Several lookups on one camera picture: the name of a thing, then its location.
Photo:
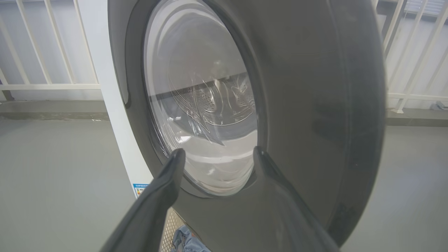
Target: sticker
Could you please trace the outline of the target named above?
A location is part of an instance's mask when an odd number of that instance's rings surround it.
[[[143,190],[148,186],[149,184],[134,184],[134,190],[135,193],[137,193],[137,197],[140,197],[140,195],[143,193]]]

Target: denim fabric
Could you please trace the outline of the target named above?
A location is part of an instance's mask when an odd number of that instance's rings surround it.
[[[174,249],[171,252],[210,252],[197,237],[191,234],[185,225],[176,230],[172,243]]]

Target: clothing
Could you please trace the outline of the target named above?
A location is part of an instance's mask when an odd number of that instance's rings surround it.
[[[185,225],[176,230],[172,243],[171,252],[211,252]]]

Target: washing machine door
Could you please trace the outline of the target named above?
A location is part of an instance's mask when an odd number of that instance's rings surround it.
[[[294,250],[263,162],[344,243],[383,138],[369,0],[109,0],[109,29],[140,151],[157,176],[185,150],[173,208],[207,247]],[[254,161],[255,146],[268,158]]]

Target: concrete floor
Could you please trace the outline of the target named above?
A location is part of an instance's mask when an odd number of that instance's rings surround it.
[[[448,128],[389,126],[373,192],[343,252],[448,251]]]
[[[134,196],[109,122],[0,121],[0,251],[98,251]],[[343,252],[446,251],[448,128],[390,126]]]
[[[134,200],[110,122],[0,120],[0,251],[98,251]]]

